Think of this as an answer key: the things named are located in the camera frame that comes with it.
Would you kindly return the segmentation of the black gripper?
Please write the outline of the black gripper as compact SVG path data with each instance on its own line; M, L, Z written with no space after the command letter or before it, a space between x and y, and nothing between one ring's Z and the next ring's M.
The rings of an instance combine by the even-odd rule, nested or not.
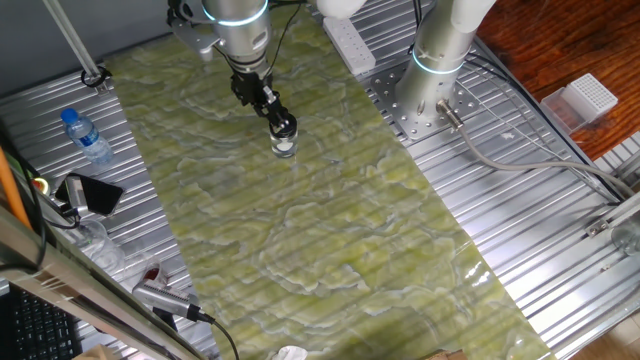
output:
M255 106L257 114L265 117L273 128L294 129L297 119L287 108L281 108L279 93L271 88L273 76L260 77L258 73L234 72L231 76L231 89L242 105Z

